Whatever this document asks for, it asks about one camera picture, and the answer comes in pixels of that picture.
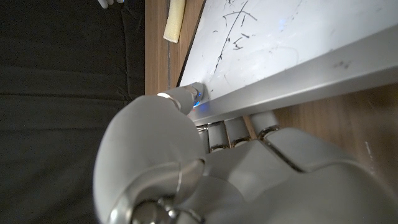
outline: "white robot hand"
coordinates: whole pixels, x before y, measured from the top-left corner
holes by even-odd
[[[116,0],[118,3],[123,3],[124,0]],[[114,0],[98,0],[101,4],[102,8],[106,9],[109,6],[113,5]]]

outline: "whiteboard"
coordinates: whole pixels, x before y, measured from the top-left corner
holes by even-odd
[[[396,24],[397,0],[206,0],[180,85],[204,103]]]

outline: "black fabric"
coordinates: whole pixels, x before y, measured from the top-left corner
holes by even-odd
[[[98,146],[144,94],[144,1],[0,4],[0,223],[96,223]]]

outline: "silver metal rail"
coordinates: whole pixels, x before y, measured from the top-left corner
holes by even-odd
[[[398,82],[398,26],[277,73],[191,111],[199,126]]]

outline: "wooden table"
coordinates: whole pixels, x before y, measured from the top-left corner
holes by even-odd
[[[145,93],[174,88],[203,0],[188,0],[180,40],[163,39],[168,1],[146,1]],[[398,85],[303,103],[274,111],[282,127],[295,127],[353,155],[398,193]]]

